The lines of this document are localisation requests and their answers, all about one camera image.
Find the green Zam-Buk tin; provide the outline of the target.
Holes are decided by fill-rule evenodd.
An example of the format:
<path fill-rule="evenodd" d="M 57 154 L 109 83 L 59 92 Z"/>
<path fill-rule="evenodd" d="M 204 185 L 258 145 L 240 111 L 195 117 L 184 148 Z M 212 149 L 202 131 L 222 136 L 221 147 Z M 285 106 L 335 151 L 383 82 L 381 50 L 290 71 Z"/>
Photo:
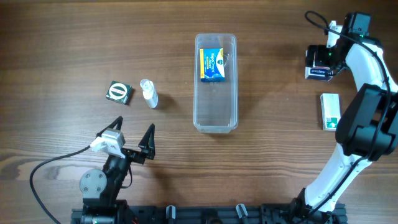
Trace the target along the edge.
<path fill-rule="evenodd" d="M 128 105 L 131 100 L 132 93 L 133 88 L 131 85 L 112 81 L 106 92 L 106 99 L 123 105 Z"/>

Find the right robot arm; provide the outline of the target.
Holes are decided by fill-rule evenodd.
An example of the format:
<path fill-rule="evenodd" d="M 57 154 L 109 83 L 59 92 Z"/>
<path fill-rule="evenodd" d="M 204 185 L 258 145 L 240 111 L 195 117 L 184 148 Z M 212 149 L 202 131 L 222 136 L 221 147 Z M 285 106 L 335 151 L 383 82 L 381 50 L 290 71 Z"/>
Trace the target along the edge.
<path fill-rule="evenodd" d="M 371 16 L 350 12 L 343 25 L 324 21 L 325 45 L 309 45 L 305 78 L 329 81 L 353 74 L 357 94 L 343 115 L 323 127 L 335 130 L 336 147 L 319 176 L 282 213 L 290 223 L 338 223 L 336 204 L 356 176 L 397 147 L 397 84 L 383 59 L 381 42 L 369 35 Z"/>

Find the white blue Hansaplast box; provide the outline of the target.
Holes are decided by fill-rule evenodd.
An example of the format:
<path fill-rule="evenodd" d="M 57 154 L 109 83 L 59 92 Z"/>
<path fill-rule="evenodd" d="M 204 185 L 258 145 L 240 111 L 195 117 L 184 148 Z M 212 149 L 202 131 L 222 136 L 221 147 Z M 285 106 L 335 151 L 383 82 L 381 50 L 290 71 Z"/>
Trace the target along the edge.
<path fill-rule="evenodd" d="M 331 76 L 327 76 L 330 71 L 328 67 L 316 67 L 314 64 L 315 52 L 306 50 L 305 52 L 305 79 L 307 80 L 321 80 L 329 81 Z"/>

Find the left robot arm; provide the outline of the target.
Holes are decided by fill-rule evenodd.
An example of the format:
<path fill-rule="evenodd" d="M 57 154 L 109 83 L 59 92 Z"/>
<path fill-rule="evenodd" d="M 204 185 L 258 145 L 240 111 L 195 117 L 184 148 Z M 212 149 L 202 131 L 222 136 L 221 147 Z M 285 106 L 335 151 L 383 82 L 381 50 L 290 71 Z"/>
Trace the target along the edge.
<path fill-rule="evenodd" d="M 72 211 L 72 223 L 138 223 L 138 217 L 126 200 L 118 200 L 127 175 L 132 174 L 131 164 L 143 164 L 155 157 L 155 125 L 150 124 L 138 144 L 139 151 L 126 149 L 121 132 L 123 117 L 119 116 L 109 126 L 96 134 L 89 145 L 92 151 L 104 152 L 108 158 L 102 169 L 91 169 L 80 179 L 83 208 Z"/>

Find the white green medicine box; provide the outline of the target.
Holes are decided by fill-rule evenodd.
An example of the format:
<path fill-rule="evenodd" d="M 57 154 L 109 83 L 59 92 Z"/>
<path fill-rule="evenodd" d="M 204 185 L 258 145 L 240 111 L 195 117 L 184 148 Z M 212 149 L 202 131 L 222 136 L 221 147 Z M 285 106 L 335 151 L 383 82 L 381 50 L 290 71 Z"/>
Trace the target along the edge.
<path fill-rule="evenodd" d="M 320 96 L 322 125 L 325 131 L 335 131 L 341 118 L 340 98 L 335 93 L 323 93 Z"/>

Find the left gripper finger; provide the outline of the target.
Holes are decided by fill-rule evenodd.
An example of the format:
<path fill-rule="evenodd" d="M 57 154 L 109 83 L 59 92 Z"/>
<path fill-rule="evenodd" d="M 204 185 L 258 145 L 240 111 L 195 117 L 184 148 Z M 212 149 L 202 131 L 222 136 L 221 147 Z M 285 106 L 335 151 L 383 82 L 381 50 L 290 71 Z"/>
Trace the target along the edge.
<path fill-rule="evenodd" d="M 105 127 L 103 130 L 101 130 L 100 132 L 98 132 L 96 134 L 96 137 L 101 137 L 101 135 L 108 129 L 115 129 L 120 131 L 121 130 L 121 126 L 123 124 L 123 117 L 122 116 L 118 116 L 111 124 L 109 124 L 107 127 Z"/>
<path fill-rule="evenodd" d="M 141 149 L 141 153 L 146 157 L 146 159 L 153 160 L 155 157 L 155 125 L 151 124 L 146 131 L 145 135 L 141 139 L 138 147 Z"/>

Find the blue yellow VapoDrops box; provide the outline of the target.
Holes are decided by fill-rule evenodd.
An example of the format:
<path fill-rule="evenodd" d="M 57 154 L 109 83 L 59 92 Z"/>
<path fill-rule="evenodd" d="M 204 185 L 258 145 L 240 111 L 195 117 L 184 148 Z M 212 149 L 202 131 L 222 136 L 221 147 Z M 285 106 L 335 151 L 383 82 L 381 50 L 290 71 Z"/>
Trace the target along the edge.
<path fill-rule="evenodd" d="M 200 80 L 202 82 L 224 82 L 224 49 L 200 49 Z"/>

